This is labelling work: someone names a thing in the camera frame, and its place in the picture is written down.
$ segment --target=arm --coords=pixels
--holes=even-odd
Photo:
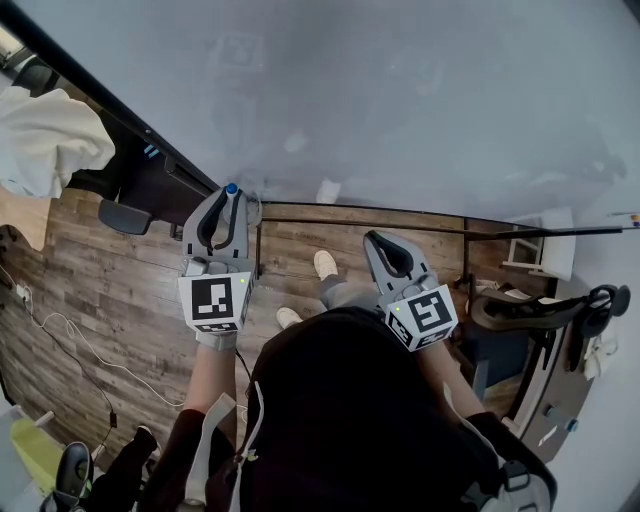
[[[233,348],[215,350],[198,345],[196,362],[191,373],[184,409],[206,414],[209,408],[226,393],[236,398],[235,344]],[[231,445],[236,445],[236,415],[229,414],[218,426]]]
[[[432,346],[418,350],[415,353],[418,366],[429,385],[435,390],[444,411],[449,411],[444,399],[442,383],[446,382],[451,390],[453,407],[463,418],[485,412],[484,407],[475,395],[471,386],[460,373],[457,363],[454,361],[444,343],[434,343]],[[451,414],[448,417],[458,419]]]

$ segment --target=wrist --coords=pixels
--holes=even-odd
[[[237,339],[237,332],[227,334],[196,334],[196,341],[200,343],[200,346],[206,346],[217,352],[235,351]]]

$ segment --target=wooden floor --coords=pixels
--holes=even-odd
[[[61,312],[82,330],[97,353],[125,365],[148,381],[167,400],[181,402],[187,388],[196,342],[184,324],[176,279],[181,248],[169,237],[169,226],[153,223],[144,237],[126,236],[97,219],[99,198],[65,190],[53,201],[47,245],[38,253],[24,238],[5,241],[2,265],[19,283],[28,284],[35,297],[38,321]],[[406,222],[424,226],[461,228],[453,217],[374,210],[267,206],[265,215],[351,218]],[[303,318],[323,311],[317,299],[319,281],[313,255],[320,249],[335,257],[349,281],[371,282],[363,250],[367,228],[331,225],[265,223],[262,238],[264,275],[258,281],[248,314],[248,325],[238,348],[252,368],[262,345],[279,332],[276,310],[294,308]],[[398,231],[424,250],[440,282],[451,285],[462,270],[462,237],[417,231]],[[252,251],[255,233],[252,233]],[[509,281],[530,293],[542,292],[545,280],[499,268],[507,254],[506,242],[472,244],[472,270],[479,278]],[[452,290],[460,318],[466,295]],[[20,299],[0,287],[0,369],[9,395],[32,417],[52,410],[49,431],[59,441],[81,440],[97,446],[108,431],[108,406],[80,367],[36,326]],[[79,336],[70,339],[64,320],[54,317],[49,331],[87,369],[106,392],[118,415],[118,428],[107,442],[101,465],[108,463],[132,437],[136,425],[148,425],[165,442],[179,408],[170,407],[124,371],[98,363]],[[248,378],[236,366],[238,401],[245,403]],[[513,398],[518,380],[495,386],[488,406],[496,410]],[[238,421],[239,436],[244,424]]]

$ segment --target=white shoe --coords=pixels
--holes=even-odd
[[[149,434],[151,434],[151,437],[153,437],[154,439],[156,438],[152,433],[151,430],[149,429],[149,427],[147,427],[146,425],[138,425],[138,428],[141,428],[143,430],[146,430],[147,432],[149,432]],[[158,444],[158,441],[156,441],[156,445],[158,446],[153,453],[151,454],[152,457],[159,459],[160,455],[162,454],[162,450],[160,449],[160,444]]]
[[[338,266],[336,260],[327,251],[318,251],[313,257],[313,266],[320,277],[320,281],[324,281],[327,276],[337,276]]]
[[[278,319],[280,327],[283,329],[286,329],[291,324],[299,324],[302,322],[300,315],[291,308],[280,308],[276,313],[276,318]]]

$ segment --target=black shirt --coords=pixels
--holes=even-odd
[[[493,452],[445,419],[414,356],[363,310],[332,310],[286,329],[263,348],[252,381],[262,390],[264,420],[252,446],[258,458],[243,466],[243,512],[464,510],[460,498],[474,481],[485,492],[500,486]],[[258,409],[252,387],[247,438]],[[181,413],[142,506],[157,506],[154,493],[159,498],[173,491],[172,499],[160,500],[165,505],[181,499],[182,477],[174,474],[169,486],[158,483],[162,466],[171,445],[182,446],[180,460],[188,473],[202,417]],[[502,457],[520,460],[553,481],[493,414],[469,420]],[[226,511],[235,482],[234,453],[219,431],[212,439],[207,510]]]

